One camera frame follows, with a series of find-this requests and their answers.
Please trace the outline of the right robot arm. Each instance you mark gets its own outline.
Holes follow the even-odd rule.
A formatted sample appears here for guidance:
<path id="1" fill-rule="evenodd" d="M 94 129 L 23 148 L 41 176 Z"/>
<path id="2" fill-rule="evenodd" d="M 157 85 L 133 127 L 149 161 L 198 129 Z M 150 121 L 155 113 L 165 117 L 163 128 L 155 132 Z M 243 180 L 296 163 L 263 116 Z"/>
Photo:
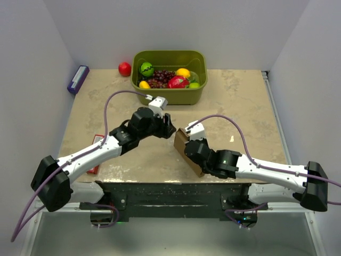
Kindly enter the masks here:
<path id="1" fill-rule="evenodd" d="M 260 161 L 233 150 L 214 151 L 205 140 L 187 142 L 184 154 L 205 174 L 220 179 L 262 181 L 263 185 L 250 185 L 248 191 L 238 195 L 237 202 L 242 209 L 270 202 L 299 203 L 317 212 L 328 209 L 327 175 L 317 162 L 285 165 Z"/>

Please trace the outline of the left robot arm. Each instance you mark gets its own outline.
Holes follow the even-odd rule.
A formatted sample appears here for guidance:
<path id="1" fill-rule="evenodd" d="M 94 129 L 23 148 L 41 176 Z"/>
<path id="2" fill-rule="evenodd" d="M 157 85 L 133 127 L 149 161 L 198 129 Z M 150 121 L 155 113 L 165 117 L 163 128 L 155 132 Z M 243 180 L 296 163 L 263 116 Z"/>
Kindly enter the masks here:
<path id="1" fill-rule="evenodd" d="M 85 184 L 76 180 L 93 167 L 119 157 L 139 145 L 147 137 L 168 139 L 176 131 L 169 113 L 156 114 L 152 109 L 140 107 L 130 119 L 105 135 L 99 142 L 66 157 L 44 157 L 31 182 L 31 187 L 49 212 L 55 212 L 73 199 L 89 202 L 98 209 L 110 204 L 110 196 L 97 183 Z"/>

